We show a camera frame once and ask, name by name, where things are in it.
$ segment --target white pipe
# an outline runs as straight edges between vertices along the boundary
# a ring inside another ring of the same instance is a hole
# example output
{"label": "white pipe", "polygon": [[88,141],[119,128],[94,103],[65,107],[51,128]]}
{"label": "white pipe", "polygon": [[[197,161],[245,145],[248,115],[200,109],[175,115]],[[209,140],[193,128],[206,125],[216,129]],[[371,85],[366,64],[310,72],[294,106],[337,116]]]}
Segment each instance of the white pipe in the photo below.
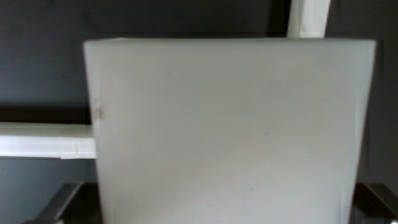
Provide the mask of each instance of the white pipe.
{"label": "white pipe", "polygon": [[94,159],[90,126],[0,123],[0,156]]}
{"label": "white pipe", "polygon": [[291,0],[287,38],[323,38],[330,0]]}

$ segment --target white block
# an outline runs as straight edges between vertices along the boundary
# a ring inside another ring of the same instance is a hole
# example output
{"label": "white block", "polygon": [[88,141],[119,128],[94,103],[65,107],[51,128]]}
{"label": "white block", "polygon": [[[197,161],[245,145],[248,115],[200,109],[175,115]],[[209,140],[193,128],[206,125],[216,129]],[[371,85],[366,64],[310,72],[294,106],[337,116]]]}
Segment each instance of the white block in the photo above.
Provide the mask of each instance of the white block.
{"label": "white block", "polygon": [[85,43],[106,224],[344,224],[371,41]]}

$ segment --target dark wall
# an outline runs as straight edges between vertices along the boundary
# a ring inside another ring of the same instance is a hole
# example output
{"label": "dark wall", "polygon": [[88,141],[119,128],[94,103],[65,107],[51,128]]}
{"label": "dark wall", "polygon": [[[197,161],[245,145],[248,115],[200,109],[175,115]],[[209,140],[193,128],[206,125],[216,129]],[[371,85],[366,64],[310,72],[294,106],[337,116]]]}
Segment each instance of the dark wall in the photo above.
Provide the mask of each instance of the dark wall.
{"label": "dark wall", "polygon": [[[287,8],[287,0],[0,0],[0,121],[90,122],[83,40],[282,37]],[[392,0],[332,0],[326,36],[378,40],[358,180],[398,194],[396,8]],[[95,180],[90,160],[0,159],[3,224],[33,218],[76,180]]]}

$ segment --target white foam block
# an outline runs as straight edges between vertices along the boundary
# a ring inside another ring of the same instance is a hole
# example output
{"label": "white foam block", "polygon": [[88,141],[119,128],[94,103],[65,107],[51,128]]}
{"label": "white foam block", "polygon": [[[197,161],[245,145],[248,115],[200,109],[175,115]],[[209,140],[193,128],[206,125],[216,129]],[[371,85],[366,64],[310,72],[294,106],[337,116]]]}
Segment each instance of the white foam block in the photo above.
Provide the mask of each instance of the white foam block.
{"label": "white foam block", "polygon": [[106,224],[342,224],[371,41],[85,43]]}

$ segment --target white rod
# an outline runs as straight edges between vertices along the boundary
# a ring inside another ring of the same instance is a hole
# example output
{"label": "white rod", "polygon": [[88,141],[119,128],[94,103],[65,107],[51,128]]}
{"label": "white rod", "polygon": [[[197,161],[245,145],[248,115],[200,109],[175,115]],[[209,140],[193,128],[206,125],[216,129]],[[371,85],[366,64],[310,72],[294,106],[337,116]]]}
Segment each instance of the white rod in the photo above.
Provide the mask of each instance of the white rod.
{"label": "white rod", "polygon": [[88,125],[0,123],[0,157],[94,159]]}
{"label": "white rod", "polygon": [[330,0],[291,0],[287,38],[323,38]]}

